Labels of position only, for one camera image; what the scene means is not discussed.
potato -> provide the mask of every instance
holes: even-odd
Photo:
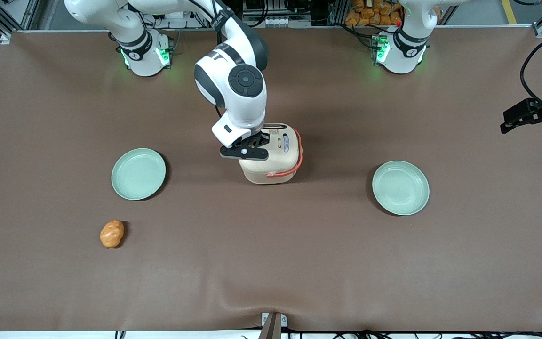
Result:
[[[344,25],[356,26],[357,21],[359,21],[359,14],[350,12],[346,15],[346,20],[344,20]]]
[[[351,7],[355,12],[360,13],[365,9],[365,2],[363,0],[351,0]]]
[[[125,225],[122,221],[109,221],[99,232],[99,240],[107,249],[112,249],[120,244],[125,235]]]
[[[380,15],[380,26],[390,25],[390,18],[387,15]]]
[[[400,21],[400,15],[398,12],[390,13],[390,24],[396,25]]]
[[[369,18],[370,25],[378,25],[380,23],[380,15],[378,13],[374,14],[373,17]]]
[[[363,11],[361,11],[361,19],[369,19],[370,17],[374,16],[374,9],[372,8],[366,8]]]

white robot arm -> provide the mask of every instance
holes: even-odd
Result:
[[[127,66],[142,77],[155,75],[168,66],[170,61],[165,54],[168,37],[156,30],[147,30],[136,13],[121,7],[129,3],[143,13],[153,14],[194,11],[208,19],[226,37],[226,41],[199,60],[194,69],[196,85],[202,95],[213,105],[226,109],[212,131],[226,148],[260,133],[267,103],[267,88],[261,73],[267,67],[267,45],[222,2],[64,0],[64,3],[78,21],[110,30]]]
[[[376,56],[379,64],[392,73],[413,71],[422,61],[426,43],[438,22],[436,6],[456,6],[469,0],[399,0],[405,9],[402,25],[393,32],[382,32],[388,42]]]

brown tablecloth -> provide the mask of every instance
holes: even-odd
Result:
[[[526,97],[530,28],[438,29],[409,75],[372,67],[342,30],[262,30],[269,122],[303,136],[288,184],[219,157],[186,32],[170,71],[139,78],[106,34],[17,33],[0,47],[0,330],[542,330],[542,129],[501,135]],[[527,71],[542,96],[542,50]],[[148,147],[170,164],[149,200],[110,185]],[[411,217],[377,207],[374,169],[430,181]],[[99,231],[127,222],[119,249]]]

green plate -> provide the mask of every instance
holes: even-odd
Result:
[[[430,198],[430,185],[419,168],[406,161],[389,161],[378,168],[372,189],[379,204],[397,215],[421,211]]]
[[[149,148],[137,148],[116,161],[112,187],[125,199],[141,200],[156,193],[165,176],[166,165],[160,154]]]

black cable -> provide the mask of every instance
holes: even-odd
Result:
[[[355,31],[353,28],[350,28],[350,27],[348,27],[348,26],[346,26],[346,25],[344,25],[344,24],[341,24],[341,23],[339,23],[339,22],[337,22],[337,23],[335,23],[335,24],[329,24],[329,26],[338,26],[338,27],[342,27],[342,28],[344,28],[347,32],[349,32],[349,33],[351,33],[351,34],[354,34],[354,35],[356,35],[356,36],[360,36],[360,37],[369,37],[369,38],[372,37],[372,34],[363,34],[363,33],[359,33],[359,32],[357,32],[357,31]],[[381,28],[381,27],[378,27],[378,26],[374,26],[374,25],[368,25],[368,26],[369,26],[369,27],[373,27],[373,28],[375,28],[375,29],[377,29],[377,30],[379,30],[379,31],[382,31],[382,32],[386,32],[386,33],[390,33],[390,34],[394,34],[394,33],[395,33],[395,32],[390,32],[390,31],[388,31],[388,30],[385,30],[385,29],[383,29],[383,28]]]
[[[284,6],[288,9],[288,11],[291,11],[291,12],[294,12],[294,13],[297,13],[297,14],[303,14],[303,13],[308,13],[311,11],[311,7],[312,7],[312,1],[309,2],[309,5],[303,9],[298,9],[296,7],[291,7],[290,6],[290,0],[284,0]]]
[[[263,23],[263,21],[265,21],[265,19],[267,19],[267,15],[269,14],[269,0],[265,0],[263,1],[263,8],[261,9],[261,17],[260,19],[258,19],[258,21],[256,22],[256,24],[250,26],[248,25],[250,28],[254,28],[260,24]]]
[[[520,4],[522,6],[536,6],[536,5],[540,5],[540,1],[537,1],[537,2],[524,2],[524,1],[520,1],[520,0],[512,0],[513,2],[515,2],[516,4]]]
[[[206,15],[208,15],[208,17],[210,17],[209,21],[213,21],[213,19],[215,17],[213,17],[209,11],[206,10],[206,8],[202,7],[202,5],[198,4],[197,2],[195,2],[194,0],[188,0],[189,2],[191,2],[192,4],[194,4],[196,7],[200,8]]]
[[[540,105],[542,105],[542,100],[540,98],[538,98],[538,96],[536,96],[536,94],[534,94],[534,92],[529,88],[528,84],[526,83],[526,80],[524,78],[524,71],[526,70],[526,66],[528,65],[528,63],[531,61],[531,58],[533,58],[533,56],[535,55],[535,53],[542,47],[542,41],[541,43],[539,43],[534,49],[533,51],[528,54],[528,57],[526,58],[526,60],[524,61],[524,64],[522,64],[522,68],[520,69],[520,81],[522,83],[522,86],[524,87],[524,89],[527,91],[527,93],[533,97],[533,99],[536,100],[537,103],[539,103]]]

